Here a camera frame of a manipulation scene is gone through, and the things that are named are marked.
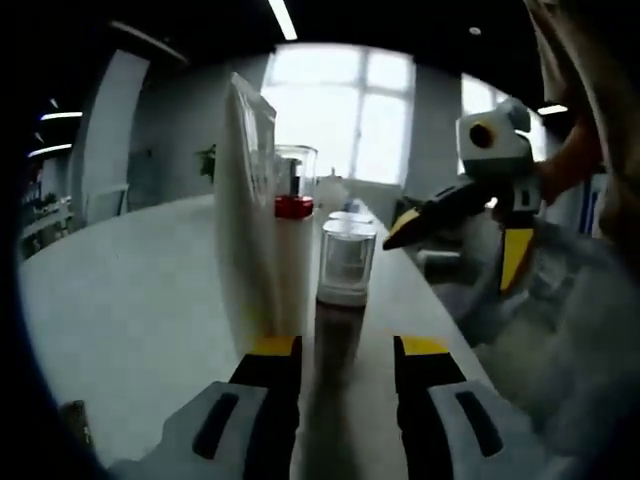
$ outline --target white wall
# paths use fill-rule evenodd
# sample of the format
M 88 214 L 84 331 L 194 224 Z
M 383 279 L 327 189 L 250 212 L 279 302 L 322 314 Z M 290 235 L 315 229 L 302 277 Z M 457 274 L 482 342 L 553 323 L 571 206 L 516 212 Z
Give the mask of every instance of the white wall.
M 142 92 L 131 153 L 151 151 L 148 168 L 156 170 L 161 202 L 210 193 L 195 153 L 219 139 L 231 73 L 237 71 L 259 90 L 267 61 L 265 55 L 212 65 Z
M 387 228 L 391 228 L 396 201 L 402 196 L 402 186 L 382 185 L 360 180 L 347 180 L 345 183 L 354 197 L 362 200 L 378 220 L 384 223 Z
M 553 205 L 547 208 L 543 218 L 548 222 L 562 225 L 577 232 L 580 228 L 580 213 L 583 203 L 584 184 L 567 190 L 560 195 Z
M 70 155 L 72 201 L 82 218 L 88 195 L 127 181 L 133 115 L 148 66 L 116 51 L 84 109 Z

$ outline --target black ceiling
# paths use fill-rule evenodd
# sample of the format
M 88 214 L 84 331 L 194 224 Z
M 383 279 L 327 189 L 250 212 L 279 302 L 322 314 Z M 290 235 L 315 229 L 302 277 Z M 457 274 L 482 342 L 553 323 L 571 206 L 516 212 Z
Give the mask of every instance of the black ceiling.
M 531 108 L 543 104 L 535 38 L 522 1 L 373 3 L 286 0 L 300 42 L 366 44 L 407 52 L 418 63 L 469 73 L 521 98 Z M 189 65 L 130 34 L 109 28 L 110 20 L 163 41 L 187 57 Z M 51 28 L 50 20 L 41 21 L 42 29 Z M 64 30 L 57 23 L 53 40 L 40 48 L 40 58 L 49 72 L 55 73 L 43 77 L 38 85 L 43 93 L 40 113 L 53 111 L 46 102 L 50 97 L 56 99 L 60 111 L 82 110 L 116 48 L 150 58 L 148 78 L 161 81 L 208 63 L 269 52 L 284 41 L 268 0 L 179 2 L 164 10 L 98 9 L 82 22 L 70 18 L 63 21 Z M 482 34 L 471 35 L 471 27 L 479 28 Z M 56 122 L 61 123 L 39 126 L 45 144 L 72 142 L 78 120 Z M 34 148 L 43 146 L 35 137 L 33 141 Z

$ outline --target white table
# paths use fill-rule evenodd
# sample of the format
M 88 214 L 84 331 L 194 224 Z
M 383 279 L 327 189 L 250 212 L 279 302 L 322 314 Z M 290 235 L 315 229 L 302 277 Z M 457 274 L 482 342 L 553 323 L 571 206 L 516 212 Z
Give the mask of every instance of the white table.
M 377 226 L 370 299 L 341 404 L 360 478 L 402 479 L 390 333 L 443 339 L 467 378 L 491 384 L 409 258 L 381 250 L 386 230 Z M 181 200 L 78 231 L 21 267 L 36 356 L 60 404 L 86 402 L 106 466 L 152 449 L 163 422 L 212 381 L 228 380 L 238 363 L 220 298 L 213 228 L 212 196 Z M 306 372 L 311 344 L 306 338 Z M 303 416 L 309 385 L 307 373 Z M 305 435 L 303 422 L 294 475 Z

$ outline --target clear plastic cup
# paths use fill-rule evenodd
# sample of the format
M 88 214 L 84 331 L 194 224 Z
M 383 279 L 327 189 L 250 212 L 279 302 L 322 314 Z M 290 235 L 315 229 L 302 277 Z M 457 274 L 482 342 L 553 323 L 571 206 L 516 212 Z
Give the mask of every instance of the clear plastic cup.
M 348 219 L 329 220 L 323 225 L 318 300 L 366 305 L 376 233 L 373 225 Z
M 280 162 L 278 194 L 313 198 L 318 151 L 305 145 L 276 145 L 275 151 Z

